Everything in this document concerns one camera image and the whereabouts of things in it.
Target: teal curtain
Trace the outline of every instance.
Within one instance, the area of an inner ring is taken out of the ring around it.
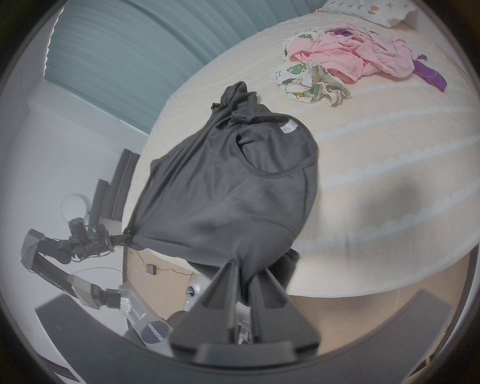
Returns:
[[[45,79],[149,133],[166,100],[247,37],[325,0],[70,0]]]

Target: pink clothing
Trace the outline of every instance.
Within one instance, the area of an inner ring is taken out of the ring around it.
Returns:
[[[336,35],[334,31],[339,29],[351,36]],[[413,60],[417,57],[403,40],[387,40],[350,24],[327,28],[322,40],[295,39],[289,55],[291,61],[315,61],[332,75],[353,82],[382,71],[405,78],[415,69]]]

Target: bed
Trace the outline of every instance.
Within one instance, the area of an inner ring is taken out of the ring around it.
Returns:
[[[406,40],[444,76],[445,93],[412,75],[362,77],[337,107],[287,100],[270,78],[282,40],[308,28],[353,24]],[[125,227],[152,160],[198,131],[228,85],[243,80],[274,112],[301,120],[319,145],[319,187],[293,248],[290,295],[347,297],[413,284],[454,264],[480,241],[480,104],[443,51],[400,23],[384,28],[316,12],[242,41],[203,67],[162,110],[140,156]],[[156,254],[193,270],[184,260]]]

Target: pillow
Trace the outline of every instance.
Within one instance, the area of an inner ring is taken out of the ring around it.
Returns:
[[[408,0],[328,0],[318,11],[343,13],[393,27],[416,9]]]

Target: brown floor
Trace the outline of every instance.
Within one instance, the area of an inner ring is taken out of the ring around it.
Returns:
[[[145,264],[154,264],[157,268],[166,270],[158,270],[154,276],[147,274],[139,254]],[[183,309],[191,272],[160,260],[148,251],[139,254],[130,251],[128,255],[128,281],[159,316],[167,319],[172,313]],[[465,283],[468,261],[469,255],[419,283],[389,292],[339,299],[292,298],[303,315],[320,332],[322,342],[318,353],[323,354],[372,331],[421,289],[450,303],[454,312]]]

